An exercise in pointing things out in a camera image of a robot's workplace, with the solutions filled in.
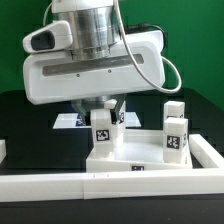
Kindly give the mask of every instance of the white base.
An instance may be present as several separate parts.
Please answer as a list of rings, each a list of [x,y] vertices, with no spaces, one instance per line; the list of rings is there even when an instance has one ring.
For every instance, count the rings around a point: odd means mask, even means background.
[[[0,164],[2,163],[5,157],[6,157],[5,141],[0,140]]]
[[[192,169],[188,145],[186,155],[183,164],[164,163],[162,131],[127,129],[122,148],[115,148],[106,158],[93,149],[86,160],[86,169],[87,172]]]

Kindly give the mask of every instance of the white block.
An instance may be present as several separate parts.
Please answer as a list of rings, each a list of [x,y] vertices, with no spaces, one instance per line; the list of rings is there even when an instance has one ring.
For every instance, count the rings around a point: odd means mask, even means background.
[[[185,164],[187,159],[186,147],[183,150],[164,150],[163,160],[165,163]]]
[[[112,122],[109,109],[91,110],[94,150],[100,157],[113,151]]]
[[[204,168],[224,168],[224,158],[201,135],[190,135],[189,145]]]
[[[0,164],[2,163],[5,157],[6,157],[5,141],[0,140]]]
[[[165,163],[185,163],[188,120],[168,118],[164,122],[163,159]]]
[[[168,101],[164,104],[164,121],[169,117],[184,118],[185,103]]]
[[[168,118],[164,121],[164,133],[171,135],[184,135],[187,133],[188,120],[182,118]]]
[[[104,109],[114,109],[117,104],[117,100],[108,100],[104,103]]]
[[[111,115],[109,109],[91,110],[91,126],[99,129],[111,125]]]
[[[101,158],[94,151],[86,160],[87,172],[115,172],[163,169],[192,169],[192,161],[187,145],[186,163],[164,163],[163,132],[127,129],[124,146],[115,148],[108,157]]]

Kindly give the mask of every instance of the black surface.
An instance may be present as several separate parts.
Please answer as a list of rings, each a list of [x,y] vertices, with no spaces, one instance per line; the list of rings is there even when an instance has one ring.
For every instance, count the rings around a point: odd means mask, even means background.
[[[186,103],[189,133],[201,134],[223,155],[224,112],[193,90],[129,94],[127,111],[137,112],[142,128],[161,130],[169,100]],[[59,113],[74,112],[70,102],[34,106],[24,91],[12,91],[0,94],[0,105],[0,138],[8,155],[1,175],[85,172],[91,130],[52,129]],[[0,223],[223,223],[223,208],[223,194],[0,203]]]

